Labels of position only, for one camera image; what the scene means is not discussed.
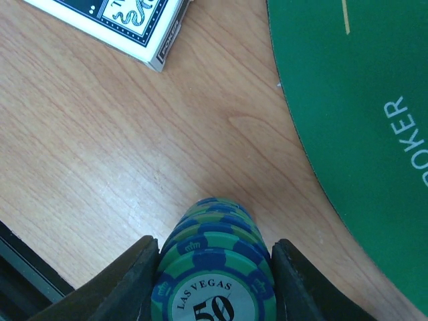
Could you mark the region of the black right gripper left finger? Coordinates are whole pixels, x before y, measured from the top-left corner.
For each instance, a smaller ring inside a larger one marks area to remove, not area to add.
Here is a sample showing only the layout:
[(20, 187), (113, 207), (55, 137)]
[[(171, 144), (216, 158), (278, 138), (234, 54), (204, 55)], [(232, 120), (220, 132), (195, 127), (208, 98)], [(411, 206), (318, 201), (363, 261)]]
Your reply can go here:
[(82, 287), (32, 320), (150, 320), (158, 241), (145, 235)]

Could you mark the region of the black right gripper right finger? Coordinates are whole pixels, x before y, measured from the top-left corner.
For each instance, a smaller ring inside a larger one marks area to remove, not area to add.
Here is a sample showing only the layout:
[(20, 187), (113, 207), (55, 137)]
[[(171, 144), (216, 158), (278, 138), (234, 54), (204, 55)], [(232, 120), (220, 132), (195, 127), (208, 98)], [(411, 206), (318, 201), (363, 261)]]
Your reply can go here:
[(374, 320), (287, 239), (272, 247), (272, 271), (278, 320)]

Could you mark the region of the green blue chip stack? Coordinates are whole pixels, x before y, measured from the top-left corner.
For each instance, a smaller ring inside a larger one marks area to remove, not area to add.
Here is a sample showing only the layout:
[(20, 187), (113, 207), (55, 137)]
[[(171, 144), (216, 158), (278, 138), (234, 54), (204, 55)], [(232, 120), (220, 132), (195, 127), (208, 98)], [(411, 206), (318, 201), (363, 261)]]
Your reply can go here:
[(248, 211), (230, 199), (192, 205), (160, 251), (152, 320), (275, 320), (270, 252)]

